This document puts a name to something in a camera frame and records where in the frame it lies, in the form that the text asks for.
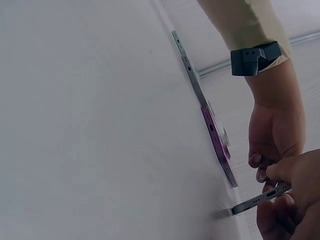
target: white wall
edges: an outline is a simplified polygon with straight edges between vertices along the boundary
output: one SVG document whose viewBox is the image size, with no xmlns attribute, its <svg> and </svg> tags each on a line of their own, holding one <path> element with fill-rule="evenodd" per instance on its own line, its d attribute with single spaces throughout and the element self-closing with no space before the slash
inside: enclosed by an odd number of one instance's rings
<svg viewBox="0 0 320 240">
<path fill-rule="evenodd" d="M 212 218 L 235 196 L 147 0 L 2 0 L 0 35 L 2 239 L 238 237 Z"/>
</svg>

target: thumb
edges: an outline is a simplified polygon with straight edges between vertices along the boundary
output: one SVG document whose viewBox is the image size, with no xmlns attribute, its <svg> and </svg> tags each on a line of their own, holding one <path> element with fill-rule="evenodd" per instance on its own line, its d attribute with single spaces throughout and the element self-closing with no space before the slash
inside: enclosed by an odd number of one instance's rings
<svg viewBox="0 0 320 240">
<path fill-rule="evenodd" d="M 266 176 L 277 182 L 286 182 L 291 184 L 293 173 L 298 161 L 298 156 L 284 158 L 278 163 L 268 166 L 266 169 Z"/>
<path fill-rule="evenodd" d="M 291 238 L 292 240 L 319 239 L 319 211 L 319 203 L 316 203 L 307 209 L 302 222 L 297 226 Z"/>
</svg>

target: fingernail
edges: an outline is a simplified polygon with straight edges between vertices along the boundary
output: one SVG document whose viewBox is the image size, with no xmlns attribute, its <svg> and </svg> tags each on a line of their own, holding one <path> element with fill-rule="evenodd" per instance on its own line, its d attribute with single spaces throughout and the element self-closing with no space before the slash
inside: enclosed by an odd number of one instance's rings
<svg viewBox="0 0 320 240">
<path fill-rule="evenodd" d="M 260 154 L 256 154 L 253 157 L 253 161 L 258 164 L 261 161 L 261 155 Z"/>
<path fill-rule="evenodd" d="M 259 174 L 259 179 L 261 180 L 261 181 L 265 181 L 266 180 L 266 178 L 267 178 L 267 176 L 264 174 L 264 173 L 260 173 Z"/>
<path fill-rule="evenodd" d="M 267 179 L 267 176 L 265 175 L 265 173 L 258 171 L 256 173 L 256 180 L 258 181 L 258 183 L 264 183 L 265 180 Z"/>
</svg>

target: forearm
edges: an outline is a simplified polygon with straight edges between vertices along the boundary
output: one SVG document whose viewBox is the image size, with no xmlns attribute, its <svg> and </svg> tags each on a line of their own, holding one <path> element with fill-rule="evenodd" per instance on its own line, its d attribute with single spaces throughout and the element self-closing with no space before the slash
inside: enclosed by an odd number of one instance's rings
<svg viewBox="0 0 320 240">
<path fill-rule="evenodd" d="M 302 100 L 294 66 L 290 59 L 245 77 L 256 103 L 270 108 L 301 108 Z"/>
<path fill-rule="evenodd" d="M 245 77 L 257 103 L 271 106 L 301 104 L 291 46 L 270 0 L 198 0 L 220 32 L 230 51 L 253 48 L 277 41 L 282 56 L 262 69 L 258 76 Z"/>
</svg>

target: ceiling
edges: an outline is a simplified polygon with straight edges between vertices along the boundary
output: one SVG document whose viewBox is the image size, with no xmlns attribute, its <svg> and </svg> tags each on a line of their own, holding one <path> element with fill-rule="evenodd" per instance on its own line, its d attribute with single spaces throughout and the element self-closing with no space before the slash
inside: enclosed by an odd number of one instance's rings
<svg viewBox="0 0 320 240">
<path fill-rule="evenodd" d="M 229 58 L 223 39 L 196 0 L 161 2 L 198 70 Z M 319 0 L 272 0 L 272 3 L 289 37 L 320 30 Z"/>
</svg>

